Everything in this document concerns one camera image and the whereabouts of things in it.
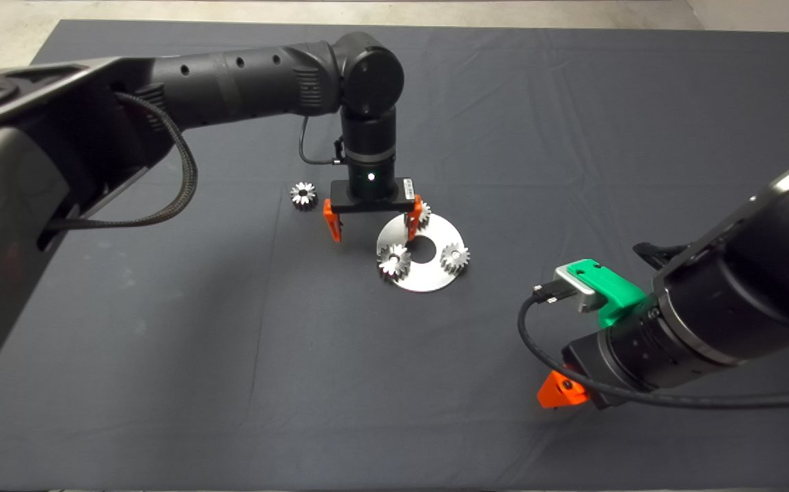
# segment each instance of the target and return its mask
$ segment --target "table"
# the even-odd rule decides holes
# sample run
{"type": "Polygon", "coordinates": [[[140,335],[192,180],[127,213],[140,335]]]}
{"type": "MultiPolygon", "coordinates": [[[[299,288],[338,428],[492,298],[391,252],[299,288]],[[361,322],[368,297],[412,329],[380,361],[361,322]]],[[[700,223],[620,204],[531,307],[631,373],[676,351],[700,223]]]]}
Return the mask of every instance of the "table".
{"type": "MultiPolygon", "coordinates": [[[[335,40],[348,26],[66,21],[38,62],[335,40]]],[[[440,292],[382,283],[390,215],[331,242],[288,186],[300,119],[191,131],[194,202],[70,233],[0,355],[0,489],[789,487],[789,411],[542,411],[516,309],[597,258],[701,234],[789,166],[789,34],[366,27],[406,69],[398,173],[472,253],[440,292]]],[[[310,122],[328,155],[337,116],[310,122]]],[[[170,156],[100,214],[176,192],[170,156]]],[[[596,329],[538,310],[555,349],[596,329]]],[[[684,392],[789,390],[789,350],[684,392]]]]}

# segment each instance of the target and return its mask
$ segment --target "cable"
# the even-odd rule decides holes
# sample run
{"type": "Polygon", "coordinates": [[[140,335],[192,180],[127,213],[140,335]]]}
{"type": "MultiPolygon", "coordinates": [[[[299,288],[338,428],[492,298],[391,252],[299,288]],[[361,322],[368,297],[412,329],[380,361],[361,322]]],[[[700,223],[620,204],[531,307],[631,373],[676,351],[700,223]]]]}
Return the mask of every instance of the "cable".
{"type": "Polygon", "coordinates": [[[522,337],[522,341],[531,350],[543,364],[558,371],[565,377],[576,381],[582,386],[595,390],[595,392],[605,393],[611,396],[618,396],[618,398],[626,399],[632,402],[640,402],[640,404],[662,406],[667,408],[690,408],[697,410],[758,410],[770,408],[788,408],[789,407],[789,393],[778,393],[770,395],[748,395],[748,396],[728,396],[728,398],[719,398],[718,396],[675,396],[663,395],[659,393],[643,393],[634,392],[631,389],[619,388],[610,384],[595,381],[590,377],[583,376],[574,370],[570,370],[556,361],[550,355],[545,353],[543,349],[539,348],[534,339],[528,334],[528,329],[525,326],[525,317],[528,315],[528,310],[534,304],[544,303],[546,300],[555,297],[554,292],[544,293],[544,289],[540,289],[534,295],[529,297],[522,303],[522,308],[518,311],[518,334],[522,337]]]}
{"type": "Polygon", "coordinates": [[[303,153],[303,137],[306,136],[306,124],[309,121],[309,116],[303,116],[303,125],[300,128],[300,142],[297,146],[298,152],[300,152],[300,159],[303,159],[303,162],[306,164],[311,165],[328,165],[328,164],[335,164],[334,159],[328,160],[316,160],[316,159],[307,159],[306,154],[303,153]]]}
{"type": "Polygon", "coordinates": [[[138,228],[143,226],[150,226],[164,221],[169,221],[176,215],[179,215],[182,210],[191,202],[194,192],[197,190],[197,162],[194,156],[191,155],[191,149],[188,149],[188,143],[185,142],[182,136],[182,131],[179,129],[176,122],[167,115],[166,111],[154,106],[154,104],[147,102],[139,97],[132,96],[132,94],[124,94],[121,92],[114,93],[117,100],[122,103],[132,104],[138,108],[143,109],[145,112],[150,113],[155,118],[160,120],[164,127],[166,127],[169,136],[173,139],[179,155],[182,157],[182,187],[179,189],[178,195],[169,205],[155,212],[154,214],[147,215],[140,219],[130,221],[97,221],[94,219],[57,219],[48,224],[49,230],[93,230],[94,228],[138,228]]]}

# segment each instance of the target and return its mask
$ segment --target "silver gear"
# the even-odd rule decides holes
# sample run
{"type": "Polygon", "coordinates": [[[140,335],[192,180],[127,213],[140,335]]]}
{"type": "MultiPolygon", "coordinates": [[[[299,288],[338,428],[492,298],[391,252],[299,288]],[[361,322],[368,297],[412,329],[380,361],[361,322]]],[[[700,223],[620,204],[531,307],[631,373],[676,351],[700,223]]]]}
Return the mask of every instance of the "silver gear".
{"type": "Polygon", "coordinates": [[[443,268],[453,274],[457,275],[464,267],[470,262],[470,250],[460,245],[460,243],[452,243],[443,248],[440,255],[440,264],[443,268]]]}
{"type": "Polygon", "coordinates": [[[379,265],[379,272],[386,280],[400,280],[409,273],[409,267],[413,263],[412,255],[403,244],[390,244],[379,249],[376,263],[379,265]]]}
{"type": "Polygon", "coordinates": [[[318,203],[316,186],[312,183],[300,181],[291,188],[291,203],[299,210],[310,210],[318,203]]]}
{"type": "Polygon", "coordinates": [[[419,228],[425,228],[431,220],[431,206],[425,200],[421,201],[421,214],[419,215],[419,228]]]}

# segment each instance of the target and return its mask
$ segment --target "metal disc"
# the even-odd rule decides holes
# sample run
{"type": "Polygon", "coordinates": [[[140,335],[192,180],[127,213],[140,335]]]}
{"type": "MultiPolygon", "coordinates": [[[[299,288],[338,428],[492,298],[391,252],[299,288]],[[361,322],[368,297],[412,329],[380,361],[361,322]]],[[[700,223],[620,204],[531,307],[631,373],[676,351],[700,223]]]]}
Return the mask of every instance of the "metal disc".
{"type": "MultiPolygon", "coordinates": [[[[448,244],[459,243],[463,244],[460,239],[458,230],[454,228],[451,222],[442,218],[440,215],[434,214],[429,220],[425,228],[416,233],[416,237],[425,236],[434,243],[437,249],[434,253],[434,258],[425,264],[414,262],[409,269],[409,274],[406,277],[395,280],[394,284],[398,287],[403,287],[413,292],[432,292],[432,290],[442,289],[448,286],[457,275],[447,272],[441,265],[440,256],[442,255],[443,248],[448,244]]],[[[406,224],[403,222],[403,215],[398,215],[388,221],[382,232],[379,233],[379,238],[376,239],[376,251],[382,249],[389,244],[406,244],[406,224]]]]}

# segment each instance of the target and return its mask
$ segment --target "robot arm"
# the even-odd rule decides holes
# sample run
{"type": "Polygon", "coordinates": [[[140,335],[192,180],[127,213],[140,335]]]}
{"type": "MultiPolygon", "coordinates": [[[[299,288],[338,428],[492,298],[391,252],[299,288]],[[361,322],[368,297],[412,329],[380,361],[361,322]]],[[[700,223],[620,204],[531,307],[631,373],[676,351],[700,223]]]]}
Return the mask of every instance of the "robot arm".
{"type": "MultiPolygon", "coordinates": [[[[650,248],[644,243],[635,250],[660,268],[648,295],[588,260],[559,269],[559,279],[541,286],[526,303],[579,296],[582,311],[600,308],[603,328],[565,346],[566,367],[553,367],[560,372],[546,380],[538,394],[541,404],[554,407],[591,399],[601,409],[628,400],[701,409],[789,406],[789,394],[641,394],[789,346],[789,170],[687,247],[647,255],[650,248]],[[579,379],[571,381],[572,376],[579,379]]],[[[527,334],[526,311],[519,316],[520,333],[529,349],[549,364],[548,355],[538,353],[527,334]]]]}
{"type": "Polygon", "coordinates": [[[94,214],[163,159],[179,130],[339,110],[345,155],[331,164],[345,164],[348,180],[331,185],[337,227],[340,213],[412,211],[420,200],[393,172],[403,83],[394,54],[363,32],[334,44],[0,70],[0,348],[62,239],[53,224],[94,214]]]}

